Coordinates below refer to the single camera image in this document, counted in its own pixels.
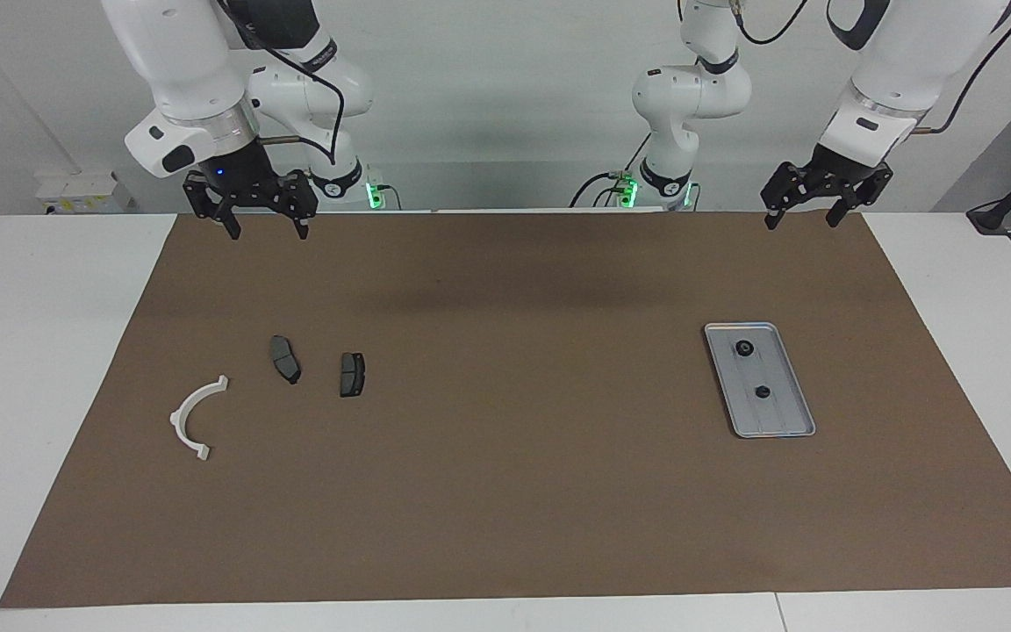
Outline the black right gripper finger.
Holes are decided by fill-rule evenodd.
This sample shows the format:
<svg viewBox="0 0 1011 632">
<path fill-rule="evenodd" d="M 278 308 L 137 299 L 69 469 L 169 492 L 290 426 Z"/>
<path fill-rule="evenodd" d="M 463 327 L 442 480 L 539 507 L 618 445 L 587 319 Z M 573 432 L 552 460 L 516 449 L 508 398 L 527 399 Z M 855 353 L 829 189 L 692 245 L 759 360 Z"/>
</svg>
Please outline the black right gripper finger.
<svg viewBox="0 0 1011 632">
<path fill-rule="evenodd" d="M 183 191 L 197 219 L 207 219 L 221 225 L 234 241 L 240 238 L 241 225 L 233 213 L 235 199 L 232 193 L 214 189 L 202 172 L 186 173 Z"/>
<path fill-rule="evenodd" d="M 300 240 L 309 235 L 309 221 L 317 215 L 319 200 L 312 181 L 302 169 L 281 177 L 281 214 L 291 219 Z"/>
</svg>

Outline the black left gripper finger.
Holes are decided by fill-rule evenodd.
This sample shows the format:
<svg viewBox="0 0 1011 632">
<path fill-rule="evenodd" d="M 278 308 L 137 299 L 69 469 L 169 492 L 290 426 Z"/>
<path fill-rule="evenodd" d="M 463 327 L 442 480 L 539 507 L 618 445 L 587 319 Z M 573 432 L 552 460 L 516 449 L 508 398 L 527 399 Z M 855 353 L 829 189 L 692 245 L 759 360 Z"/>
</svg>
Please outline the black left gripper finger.
<svg viewBox="0 0 1011 632">
<path fill-rule="evenodd" d="M 840 223 L 851 211 L 855 211 L 860 205 L 874 205 L 886 186 L 891 182 L 893 171 L 887 163 L 881 163 L 877 168 L 870 169 L 863 177 L 836 177 L 837 196 L 839 199 L 826 215 L 827 224 L 833 228 Z"/>
<path fill-rule="evenodd" d="M 764 224 L 774 231 L 792 208 L 810 199 L 807 178 L 811 176 L 809 167 L 799 167 L 792 162 L 782 162 L 771 173 L 761 190 L 761 199 L 766 209 Z"/>
</svg>

